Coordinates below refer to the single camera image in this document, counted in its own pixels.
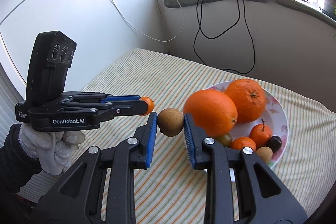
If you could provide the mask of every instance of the black sleeve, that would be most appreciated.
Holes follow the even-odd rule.
[[[32,159],[21,148],[20,127],[19,124],[11,126],[5,144],[0,148],[0,187],[12,193],[19,192],[34,174],[42,171],[39,160]]]

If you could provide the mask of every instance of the gloved hand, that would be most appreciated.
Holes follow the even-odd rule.
[[[41,168],[52,175],[59,175],[71,166],[71,155],[84,142],[81,131],[38,132],[29,123],[23,123],[19,142],[26,154],[38,158]]]

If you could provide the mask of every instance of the striped tablecloth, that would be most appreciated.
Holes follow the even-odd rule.
[[[182,110],[193,92],[238,78],[242,77],[136,49],[98,75],[84,90],[149,96],[155,102],[154,111],[159,113],[165,108]],[[311,215],[336,180],[336,113],[290,90],[258,82],[279,100],[289,121],[289,144],[274,172]],[[74,158],[92,145],[101,149],[117,145],[146,121],[147,117],[119,117],[101,123],[99,129],[84,132],[86,140]],[[203,223],[206,173],[191,168],[183,134],[168,138],[158,130],[151,168],[136,170],[134,177],[138,224]]]

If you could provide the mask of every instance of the white floral plate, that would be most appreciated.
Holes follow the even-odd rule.
[[[224,92],[231,82],[233,81],[217,83],[208,87],[207,89],[220,90]],[[285,111],[282,108],[281,104],[278,102],[278,100],[267,90],[265,90],[265,95],[266,107],[261,117],[254,122],[236,124],[234,128],[230,131],[230,134],[234,140],[239,137],[248,137],[251,129],[255,125],[262,123],[261,119],[263,119],[265,121],[265,124],[271,128],[273,136],[279,136],[282,140],[281,148],[273,154],[272,159],[267,163],[267,165],[272,169],[282,157],[287,146],[287,140],[289,135],[288,120]],[[230,169],[230,175],[231,181],[235,182],[236,179],[233,169]]]

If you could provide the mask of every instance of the power cord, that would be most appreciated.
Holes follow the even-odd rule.
[[[117,9],[118,13],[120,14],[121,18],[127,23],[128,26],[130,26],[133,30],[137,31],[138,33],[150,38],[150,39],[153,39],[153,40],[156,40],[156,41],[159,41],[159,42],[169,42],[169,41],[172,41],[173,39],[175,39],[181,32],[182,30],[184,29],[184,22],[185,22],[185,16],[184,16],[184,11],[183,11],[183,8],[182,8],[182,5],[180,4],[180,2],[178,0],[177,3],[179,4],[181,10],[182,10],[182,13],[183,13],[183,25],[182,25],[182,28],[180,30],[180,32],[174,36],[172,39],[169,39],[169,40],[159,40],[159,39],[156,39],[156,38],[153,38],[153,37],[150,37],[149,35],[146,35],[145,33],[143,32],[140,32],[138,29],[136,29],[135,27],[132,26],[132,24],[130,24],[127,19],[124,17],[124,15],[121,13],[121,11],[119,10],[119,8],[116,6],[116,4],[114,3],[113,0],[110,0],[113,4],[113,6]]]
[[[237,23],[239,22],[239,20],[240,20],[240,7],[239,7],[239,1],[237,0],[238,20],[237,20],[232,26],[230,26],[230,27],[227,28],[224,32],[222,32],[221,34],[219,34],[219,35],[217,35],[217,36],[215,36],[215,37],[208,37],[207,35],[204,34],[204,32],[202,31],[202,27],[201,27],[201,24],[202,24],[202,16],[203,16],[203,3],[204,3],[204,0],[202,0],[202,2],[201,2],[201,16],[200,16],[200,17],[199,17],[199,14],[198,14],[198,4],[199,4],[199,1],[200,1],[200,0],[198,0],[197,3],[196,3],[196,15],[197,15],[197,21],[198,21],[198,24],[199,24],[199,29],[198,29],[198,31],[197,31],[197,33],[196,33],[196,36],[195,36],[195,39],[194,39],[194,46],[193,46],[193,48],[194,48],[194,52],[195,52],[195,54],[198,56],[198,58],[199,58],[205,65],[207,65],[207,64],[202,60],[202,58],[198,55],[198,53],[197,53],[196,50],[195,50],[195,43],[196,43],[197,36],[198,36],[199,32],[201,31],[202,35],[204,35],[204,36],[205,36],[206,38],[208,38],[208,39],[216,39],[216,38],[222,36],[222,35],[225,34],[228,30],[230,30],[230,29],[233,28],[235,25],[237,25]],[[221,69],[221,70],[230,70],[230,71],[234,71],[234,72],[236,72],[236,73],[239,73],[239,74],[241,74],[241,75],[245,75],[245,74],[250,73],[250,72],[254,69],[254,66],[255,66],[255,47],[254,47],[254,41],[253,41],[253,38],[252,38],[252,35],[251,35],[251,32],[250,32],[250,29],[249,29],[249,27],[248,27],[248,25],[247,25],[247,21],[246,21],[245,2],[244,2],[244,0],[242,0],[242,1],[243,1],[243,7],[244,7],[244,21],[245,21],[245,25],[246,25],[247,31],[248,31],[249,36],[250,36],[251,41],[252,41],[252,47],[253,47],[253,66],[252,66],[252,68],[251,68],[248,72],[245,72],[245,73],[239,72],[239,71],[234,70],[234,69],[226,69],[226,68],[225,68],[225,69]]]

